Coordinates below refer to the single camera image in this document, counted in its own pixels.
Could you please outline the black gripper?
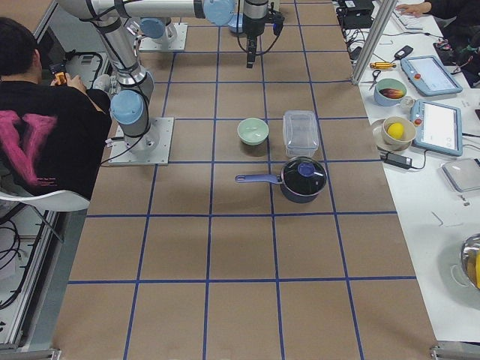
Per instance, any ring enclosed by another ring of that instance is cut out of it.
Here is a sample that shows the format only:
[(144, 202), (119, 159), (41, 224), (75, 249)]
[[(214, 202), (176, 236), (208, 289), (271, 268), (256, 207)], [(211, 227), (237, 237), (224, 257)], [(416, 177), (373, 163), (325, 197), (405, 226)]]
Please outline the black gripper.
[(247, 36), (247, 68), (252, 68), (256, 60), (257, 38), (263, 34), (266, 27), (267, 17), (253, 19), (249, 16), (243, 17), (243, 31)]

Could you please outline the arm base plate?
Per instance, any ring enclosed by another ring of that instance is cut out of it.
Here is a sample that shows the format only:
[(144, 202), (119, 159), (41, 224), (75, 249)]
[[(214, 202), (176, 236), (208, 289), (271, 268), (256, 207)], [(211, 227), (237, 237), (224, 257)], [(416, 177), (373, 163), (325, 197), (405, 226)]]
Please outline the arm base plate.
[(150, 118), (150, 128), (141, 138), (124, 136), (118, 125), (107, 163), (112, 166), (138, 166), (169, 163), (174, 118)]
[(185, 50), (188, 24), (170, 22), (168, 25), (155, 18), (144, 18), (140, 24), (142, 40), (140, 52), (181, 52)]

